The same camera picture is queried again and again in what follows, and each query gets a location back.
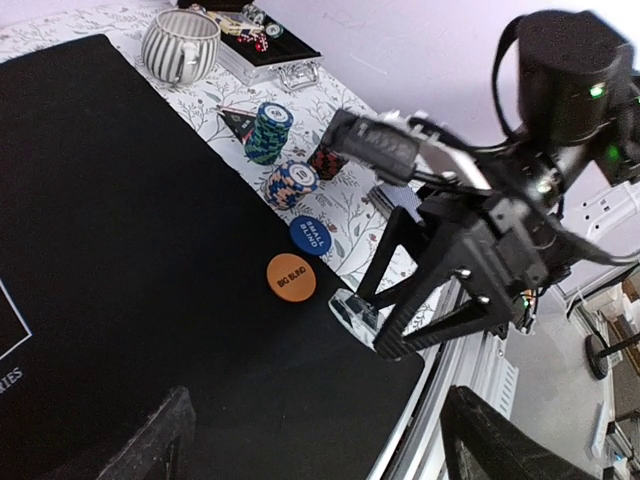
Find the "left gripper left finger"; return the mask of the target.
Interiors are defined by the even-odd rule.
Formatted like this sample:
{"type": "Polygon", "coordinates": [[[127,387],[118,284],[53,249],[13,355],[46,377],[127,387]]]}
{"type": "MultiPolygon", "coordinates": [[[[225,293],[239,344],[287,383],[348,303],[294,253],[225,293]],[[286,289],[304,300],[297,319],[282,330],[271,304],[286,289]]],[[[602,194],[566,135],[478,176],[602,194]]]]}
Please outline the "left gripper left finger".
{"type": "Polygon", "coordinates": [[[97,479],[150,479],[156,465],[163,467],[160,479],[188,479],[195,427],[188,389],[173,388],[97,479]]]}

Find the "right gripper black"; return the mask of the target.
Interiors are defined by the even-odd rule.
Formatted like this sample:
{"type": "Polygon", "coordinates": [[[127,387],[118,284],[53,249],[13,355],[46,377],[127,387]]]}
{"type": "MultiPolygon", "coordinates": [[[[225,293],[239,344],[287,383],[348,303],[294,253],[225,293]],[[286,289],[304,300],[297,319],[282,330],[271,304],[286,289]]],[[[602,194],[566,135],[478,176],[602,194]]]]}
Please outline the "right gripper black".
{"type": "Polygon", "coordinates": [[[562,267],[544,259],[554,251],[549,231],[524,206],[496,194],[437,193],[421,189],[418,220],[395,207],[356,294],[379,309],[392,308],[374,341],[385,359],[398,359],[478,332],[504,339],[525,315],[522,294],[535,290],[562,267]],[[377,292],[398,247],[418,268],[377,292]],[[407,331],[442,285],[454,284],[453,304],[442,305],[427,324],[407,331]]]}

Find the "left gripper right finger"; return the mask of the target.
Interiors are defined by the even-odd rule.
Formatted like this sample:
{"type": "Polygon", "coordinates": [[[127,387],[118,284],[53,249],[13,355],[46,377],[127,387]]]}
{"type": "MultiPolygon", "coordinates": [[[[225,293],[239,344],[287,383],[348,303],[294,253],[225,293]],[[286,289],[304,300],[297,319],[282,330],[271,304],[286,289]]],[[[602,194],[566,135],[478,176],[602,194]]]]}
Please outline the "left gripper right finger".
{"type": "Polygon", "coordinates": [[[541,446],[466,386],[442,407],[442,438],[451,479],[591,479],[541,446]]]}

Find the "clear acrylic dealer button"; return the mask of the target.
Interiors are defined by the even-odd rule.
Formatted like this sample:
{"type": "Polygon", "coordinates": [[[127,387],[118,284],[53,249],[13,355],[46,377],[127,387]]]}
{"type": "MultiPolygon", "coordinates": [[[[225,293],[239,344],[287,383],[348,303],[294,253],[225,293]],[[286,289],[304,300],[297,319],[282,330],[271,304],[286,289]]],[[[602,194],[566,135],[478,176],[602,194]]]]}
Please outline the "clear acrylic dealer button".
{"type": "Polygon", "coordinates": [[[328,306],[352,336],[370,350],[375,350],[374,340],[381,329],[381,315],[375,307],[344,288],[336,290],[328,306]]]}

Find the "blue small blind button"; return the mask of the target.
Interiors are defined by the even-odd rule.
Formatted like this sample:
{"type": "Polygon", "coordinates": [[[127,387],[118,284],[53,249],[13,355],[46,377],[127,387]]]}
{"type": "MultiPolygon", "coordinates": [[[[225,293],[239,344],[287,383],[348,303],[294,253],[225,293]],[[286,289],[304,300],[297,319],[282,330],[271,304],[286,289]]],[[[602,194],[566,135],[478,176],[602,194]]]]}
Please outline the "blue small blind button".
{"type": "Polygon", "coordinates": [[[289,225],[293,243],[303,252],[312,256],[323,256],[329,252],[332,239],[328,229],[317,219],[298,216],[289,225]]]}

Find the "orange big blind button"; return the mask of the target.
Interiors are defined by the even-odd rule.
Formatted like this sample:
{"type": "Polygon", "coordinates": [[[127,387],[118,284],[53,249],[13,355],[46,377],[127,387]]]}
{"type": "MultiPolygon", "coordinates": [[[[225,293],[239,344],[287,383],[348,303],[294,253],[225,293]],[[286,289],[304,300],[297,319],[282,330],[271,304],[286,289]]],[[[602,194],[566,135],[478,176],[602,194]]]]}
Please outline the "orange big blind button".
{"type": "Polygon", "coordinates": [[[313,268],[302,257],[291,253],[278,254],[270,260],[266,280],[279,298],[290,303],[310,299],[317,287],[313,268]]]}

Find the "blue peach chip stack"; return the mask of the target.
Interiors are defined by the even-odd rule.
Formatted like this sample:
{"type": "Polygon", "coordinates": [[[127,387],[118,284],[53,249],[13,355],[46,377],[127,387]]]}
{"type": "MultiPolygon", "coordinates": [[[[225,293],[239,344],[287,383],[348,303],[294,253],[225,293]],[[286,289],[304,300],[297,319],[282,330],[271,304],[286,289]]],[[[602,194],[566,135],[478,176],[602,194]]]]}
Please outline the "blue peach chip stack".
{"type": "Polygon", "coordinates": [[[316,171],[308,164],[288,161],[278,166],[267,179],[263,194],[265,200],[280,210],[294,208],[303,198],[319,186],[316,171]]]}

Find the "green blue chip stack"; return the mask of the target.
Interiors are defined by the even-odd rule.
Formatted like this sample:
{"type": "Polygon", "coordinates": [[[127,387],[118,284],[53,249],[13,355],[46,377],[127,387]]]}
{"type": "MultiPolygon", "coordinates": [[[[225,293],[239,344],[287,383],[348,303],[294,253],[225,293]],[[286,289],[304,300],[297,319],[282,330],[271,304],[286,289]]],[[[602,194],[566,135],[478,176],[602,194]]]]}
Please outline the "green blue chip stack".
{"type": "Polygon", "coordinates": [[[288,141],[293,122],[293,115],[284,106],[273,102],[261,104],[244,145],[246,156],[259,165],[273,164],[288,141]]]}

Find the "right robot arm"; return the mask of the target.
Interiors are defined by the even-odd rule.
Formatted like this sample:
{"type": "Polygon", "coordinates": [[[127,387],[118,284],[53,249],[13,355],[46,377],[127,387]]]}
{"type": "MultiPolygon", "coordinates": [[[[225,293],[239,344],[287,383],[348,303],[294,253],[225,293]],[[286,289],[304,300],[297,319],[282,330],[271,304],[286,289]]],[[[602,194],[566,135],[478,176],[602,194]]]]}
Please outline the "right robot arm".
{"type": "Polygon", "coordinates": [[[619,184],[639,174],[639,78],[631,43],[589,11],[543,10],[512,20],[496,54],[518,48],[517,130],[474,147],[410,118],[423,146],[461,152],[471,169],[425,180],[415,214],[392,212],[358,289],[365,318],[388,315],[374,335],[383,358],[481,331],[523,324],[526,292],[562,281],[573,264],[635,263],[562,226],[567,190],[591,162],[619,184]]]}

